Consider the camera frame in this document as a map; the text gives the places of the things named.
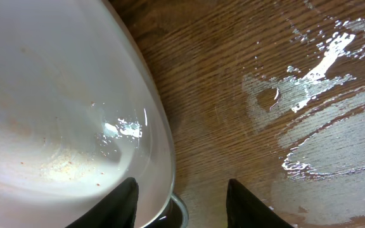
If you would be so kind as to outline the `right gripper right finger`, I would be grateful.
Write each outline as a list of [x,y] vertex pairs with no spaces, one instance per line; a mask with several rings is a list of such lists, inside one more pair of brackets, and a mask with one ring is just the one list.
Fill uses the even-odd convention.
[[236,179],[227,185],[228,228],[293,228]]

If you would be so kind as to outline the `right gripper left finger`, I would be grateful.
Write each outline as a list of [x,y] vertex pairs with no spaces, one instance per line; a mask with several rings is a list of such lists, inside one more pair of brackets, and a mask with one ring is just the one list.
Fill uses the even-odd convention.
[[139,186],[135,178],[128,177],[66,228],[133,228],[138,197]]

